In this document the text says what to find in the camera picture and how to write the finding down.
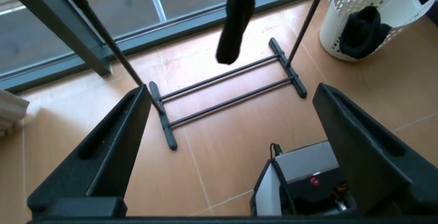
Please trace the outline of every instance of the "perforated basket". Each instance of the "perforated basket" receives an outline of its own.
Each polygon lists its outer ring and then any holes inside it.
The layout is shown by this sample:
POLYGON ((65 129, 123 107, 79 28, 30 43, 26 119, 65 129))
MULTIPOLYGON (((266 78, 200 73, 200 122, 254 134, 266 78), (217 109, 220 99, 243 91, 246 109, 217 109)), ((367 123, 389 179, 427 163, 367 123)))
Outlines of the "perforated basket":
POLYGON ((381 14, 381 22, 392 27, 379 49, 399 34, 404 26, 423 16, 434 1, 428 0, 422 5, 419 0, 331 0, 320 31, 321 45, 336 58, 357 61, 358 59, 345 55, 339 50, 341 33, 350 14, 369 5, 377 7, 381 14))

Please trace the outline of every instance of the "clothes rack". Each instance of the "clothes rack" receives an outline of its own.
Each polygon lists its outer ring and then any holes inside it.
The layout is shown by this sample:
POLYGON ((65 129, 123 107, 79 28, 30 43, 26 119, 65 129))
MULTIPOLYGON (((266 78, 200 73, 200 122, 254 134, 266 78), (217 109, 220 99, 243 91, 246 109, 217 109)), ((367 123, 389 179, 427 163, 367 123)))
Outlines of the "clothes rack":
MULTIPOLYGON (((99 18, 97 17, 97 15, 94 13, 94 11, 91 9, 91 7, 88 4, 87 0, 72 0, 75 5, 82 10, 82 12, 84 13, 84 15, 88 18, 88 20, 91 22, 91 24, 93 25, 93 27, 96 29, 96 31, 101 35, 102 39, 106 42, 106 44, 108 45, 108 47, 113 51, 114 55, 120 60, 120 63, 125 67, 125 69, 127 70, 127 72, 130 74, 130 76, 134 79, 134 81, 139 85, 139 86, 143 86, 144 83, 142 82, 142 80, 140 79, 140 77, 138 76, 138 74, 135 72, 135 70, 133 69, 133 67, 130 65, 130 63, 127 61, 126 57, 123 55, 122 51, 118 48, 117 44, 114 42, 114 40, 112 39, 112 37, 110 36, 110 34, 108 33, 108 31, 106 30, 106 28, 102 25, 102 23, 100 22, 99 18)), ((244 99, 248 99, 249 97, 253 97, 263 91, 267 91, 269 89, 275 88, 276 86, 279 86, 281 84, 284 84, 286 82, 291 82, 292 85, 295 87, 298 96, 301 98, 306 98, 307 96, 307 90, 304 86, 304 84, 301 82, 301 80, 298 77, 298 74, 295 72, 294 68, 292 67, 291 63, 292 60, 294 59, 294 56, 296 54, 296 51, 298 50, 298 47, 302 41, 302 38, 305 35, 305 32, 310 24, 310 21, 313 18, 313 15, 315 14, 316 8, 319 4, 321 0, 313 0, 313 3, 309 9, 309 12, 306 16, 305 22, 303 23, 300 33, 298 34, 298 37, 296 39, 295 45, 292 49, 292 52, 290 53, 289 57, 286 58, 285 53, 283 52, 283 50, 280 48, 280 45, 278 44, 278 42, 275 40, 275 38, 271 38, 269 41, 269 46, 271 48, 271 50, 273 50, 274 54, 258 60, 256 62, 247 64, 245 66, 241 66, 237 69, 234 69, 232 71, 217 75, 215 77, 212 77, 210 79, 206 79, 204 81, 201 81, 197 84, 193 84, 191 86, 182 88, 181 90, 177 90, 175 92, 169 93, 167 95, 161 96, 159 93, 159 87, 155 82, 150 82, 149 83, 149 88, 151 89, 151 91, 147 91, 147 94, 150 96, 150 98, 152 99, 152 104, 154 105, 155 109, 157 110, 158 114, 159 114, 159 119, 160 122, 162 124, 162 128, 164 130, 165 133, 165 137, 168 143, 168 146, 171 150, 177 150, 178 148, 178 144, 177 141, 175 139, 175 136, 173 135, 173 131, 172 128, 176 125, 181 125, 182 123, 186 123, 188 121, 191 121, 195 118, 198 118, 202 115, 206 115, 209 114, 215 110, 218 110, 220 108, 224 108, 227 106, 230 106, 232 103, 236 103, 238 101, 244 100, 244 99), (235 97, 233 99, 230 99, 228 101, 225 101, 223 103, 219 103, 218 105, 214 105, 210 108, 206 108, 204 110, 201 110, 199 112, 196 112, 194 114, 191 114, 189 116, 183 117, 179 120, 170 122, 166 109, 164 108, 164 103, 166 102, 166 100, 169 100, 170 98, 177 98, 179 95, 206 86, 210 83, 216 82, 218 80, 224 79, 230 75, 236 74, 236 73, 240 73, 242 71, 245 71, 247 69, 251 69, 254 68, 255 66, 258 66, 260 64, 263 64, 265 62, 268 62, 270 60, 277 60, 280 65, 282 66, 283 70, 286 72, 287 74, 287 78, 279 80, 277 82, 274 82, 272 84, 268 84, 267 86, 258 88, 256 90, 250 91, 246 94, 243 94, 241 96, 235 97)))

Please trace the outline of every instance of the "hanging black cloth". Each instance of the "hanging black cloth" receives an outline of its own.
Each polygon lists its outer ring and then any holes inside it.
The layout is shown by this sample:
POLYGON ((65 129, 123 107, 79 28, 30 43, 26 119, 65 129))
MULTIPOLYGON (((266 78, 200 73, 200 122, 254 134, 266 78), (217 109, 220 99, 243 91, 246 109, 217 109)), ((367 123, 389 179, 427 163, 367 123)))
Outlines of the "hanging black cloth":
POLYGON ((255 0, 227 0, 227 18, 220 35, 216 59, 221 64, 232 64, 240 53, 246 26, 253 15, 255 0))
POLYGON ((391 26, 381 23, 377 8, 368 6, 350 14, 339 41, 339 50, 356 59, 364 58, 382 44, 391 26))

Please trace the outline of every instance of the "tiled floor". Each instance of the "tiled floor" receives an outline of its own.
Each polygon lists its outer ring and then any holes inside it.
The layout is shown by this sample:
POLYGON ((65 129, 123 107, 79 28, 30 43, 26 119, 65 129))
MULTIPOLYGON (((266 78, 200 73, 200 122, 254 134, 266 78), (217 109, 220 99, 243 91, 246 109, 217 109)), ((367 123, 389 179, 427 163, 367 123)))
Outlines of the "tiled floor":
MULTIPOLYGON (((289 52, 309 9, 304 0, 254 17, 239 60, 214 58, 220 28, 131 57, 145 82, 168 93, 257 60, 272 52, 274 36, 289 52)), ((339 88, 364 110, 438 165, 438 28, 427 18, 406 28, 370 59, 351 64, 329 56, 318 30, 323 0, 293 61, 309 97, 284 85, 227 110, 175 129, 178 151, 168 149, 152 110, 127 189, 129 215, 247 215, 248 200, 268 159, 268 145, 290 150, 325 139, 311 97, 320 82, 339 88)), ((0 141, 0 216, 4 223, 30 219, 25 200, 135 83, 117 63, 102 79, 93 72, 23 93, 31 101, 15 133, 0 141)), ((166 104, 172 120, 285 77, 278 64, 166 104)))

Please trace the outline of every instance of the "rack foot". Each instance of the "rack foot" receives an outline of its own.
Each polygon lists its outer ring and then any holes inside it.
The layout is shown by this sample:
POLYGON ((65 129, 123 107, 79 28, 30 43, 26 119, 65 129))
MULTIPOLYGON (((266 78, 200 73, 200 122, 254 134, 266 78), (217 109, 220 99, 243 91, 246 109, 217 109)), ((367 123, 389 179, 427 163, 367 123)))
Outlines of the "rack foot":
POLYGON ((292 85, 295 87, 296 92, 298 93, 298 96, 300 96, 301 98, 306 98, 306 96, 307 96, 306 87, 304 86, 304 84, 302 84, 300 78, 298 77, 298 74, 296 74, 295 70, 292 68, 292 65, 289 65, 289 66, 287 65, 287 58, 286 58, 285 52, 283 52, 283 50, 281 50, 280 45, 275 40, 275 38, 271 38, 269 40, 269 47, 273 50, 273 52, 275 54, 280 55, 279 60, 280 60, 281 66, 283 67, 283 69, 287 73, 288 77, 293 77, 290 81, 291 81, 292 85))
POLYGON ((159 121, 162 123, 164 130, 164 135, 166 137, 167 144, 169 148, 173 151, 178 149, 177 141, 173 136, 172 128, 169 126, 169 118, 167 117, 166 110, 164 109, 163 101, 160 101, 160 95, 158 90, 158 85, 155 82, 149 82, 149 88, 151 89, 152 98, 157 102, 158 106, 163 110, 163 113, 159 113, 159 121))

